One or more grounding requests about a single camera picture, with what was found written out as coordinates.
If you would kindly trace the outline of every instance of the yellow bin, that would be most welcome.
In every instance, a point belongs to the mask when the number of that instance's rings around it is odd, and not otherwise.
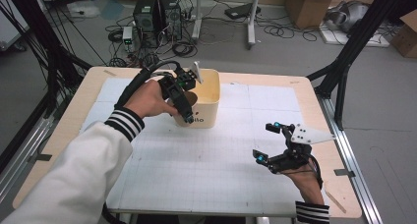
[[[212,128],[217,117],[218,101],[220,100],[220,77],[213,69],[200,69],[203,83],[196,82],[196,87],[190,91],[197,95],[197,102],[193,105],[194,123],[187,124],[181,116],[174,117],[181,127]]]

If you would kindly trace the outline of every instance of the concrete floor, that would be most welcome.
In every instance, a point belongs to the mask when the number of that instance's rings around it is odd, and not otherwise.
[[[131,15],[131,4],[96,0],[94,5],[101,15],[76,23],[105,62],[110,59],[110,42],[104,28]],[[225,8],[219,4],[210,15],[226,18],[222,14]],[[204,14],[209,9],[203,8]],[[278,18],[285,16],[285,11],[282,7],[263,6],[261,15]],[[75,29],[69,24],[65,27],[78,56],[93,65],[103,65]],[[314,33],[316,41],[308,41],[300,33],[295,33],[293,38],[280,38],[265,33],[264,28],[258,26],[255,31],[257,44],[247,50],[245,26],[204,21],[197,55],[174,60],[184,66],[199,60],[203,68],[220,72],[307,76],[330,64],[342,49],[341,45],[325,44],[318,32]],[[343,125],[385,223],[412,224],[417,219],[417,173],[414,171],[417,133],[413,128],[417,120],[414,112],[417,100],[412,96],[417,88],[416,68],[417,59],[403,58],[392,46],[366,47],[349,72]],[[46,83],[30,51],[12,50],[0,53],[0,83],[2,151],[45,94]],[[0,203],[0,220],[12,210],[11,201],[24,178],[25,174]],[[198,217],[191,219],[184,217],[182,223],[199,220]],[[366,220],[331,219],[331,222],[365,223]],[[271,219],[271,223],[288,223],[288,220]]]

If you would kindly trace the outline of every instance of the white tabletop sheet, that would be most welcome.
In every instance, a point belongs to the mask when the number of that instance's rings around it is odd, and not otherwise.
[[[89,112],[91,122],[108,118],[127,79],[108,79]],[[283,135],[266,123],[302,123],[289,87],[222,84],[215,126],[176,126],[167,114],[145,118],[133,140],[131,158],[107,199],[110,209],[130,212],[294,216],[302,200],[291,181],[273,175],[252,156],[275,156],[286,148]]]

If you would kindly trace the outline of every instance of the striped cuff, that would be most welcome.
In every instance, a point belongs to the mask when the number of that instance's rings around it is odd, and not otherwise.
[[[104,124],[121,132],[129,141],[132,141],[145,127],[144,121],[136,113],[118,106]]]
[[[297,220],[311,224],[329,223],[328,206],[312,203],[295,202]]]

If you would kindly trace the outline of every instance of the human hand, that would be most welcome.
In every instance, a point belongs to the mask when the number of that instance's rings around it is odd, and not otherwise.
[[[298,169],[282,171],[281,174],[292,180],[294,185],[300,190],[301,197],[305,202],[324,205],[325,201],[317,181],[317,174],[313,168],[314,165],[310,159],[309,164],[303,165]]]
[[[178,115],[177,109],[163,100],[159,83],[155,80],[149,80],[141,85],[124,107],[132,110],[142,119],[161,113]]]

